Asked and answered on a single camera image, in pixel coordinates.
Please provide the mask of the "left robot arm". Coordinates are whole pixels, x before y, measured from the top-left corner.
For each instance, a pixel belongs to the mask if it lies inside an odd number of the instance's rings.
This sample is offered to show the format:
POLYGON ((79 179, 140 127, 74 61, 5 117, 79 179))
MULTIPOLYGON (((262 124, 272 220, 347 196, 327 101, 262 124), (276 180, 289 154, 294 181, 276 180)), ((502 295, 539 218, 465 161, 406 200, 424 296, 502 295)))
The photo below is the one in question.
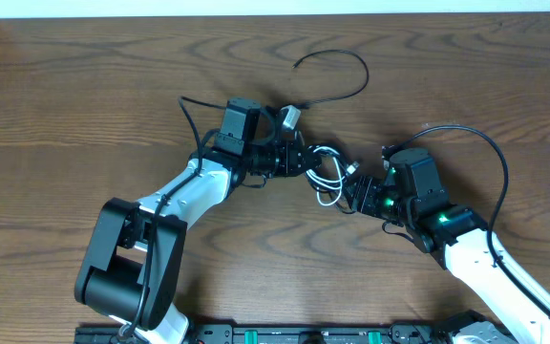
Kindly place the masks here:
POLYGON ((246 176, 296 177, 320 163, 297 128, 304 105, 246 98, 222 106, 222 125, 196 136, 185 169, 158 191, 100 210, 74 298, 119 321, 105 343, 181 343, 188 318, 173 304, 187 230, 246 176))

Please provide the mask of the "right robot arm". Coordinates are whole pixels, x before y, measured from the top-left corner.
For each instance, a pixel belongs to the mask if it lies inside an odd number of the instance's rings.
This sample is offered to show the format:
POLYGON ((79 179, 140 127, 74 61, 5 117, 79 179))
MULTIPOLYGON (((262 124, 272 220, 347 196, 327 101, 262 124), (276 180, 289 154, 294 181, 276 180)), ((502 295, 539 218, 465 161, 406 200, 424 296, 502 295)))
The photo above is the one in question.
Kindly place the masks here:
POLYGON ((354 177, 352 210, 404 227, 413 244, 472 289, 518 343, 550 343, 550 293, 469 206, 454 204, 433 157, 422 148, 385 161, 383 178, 354 177))

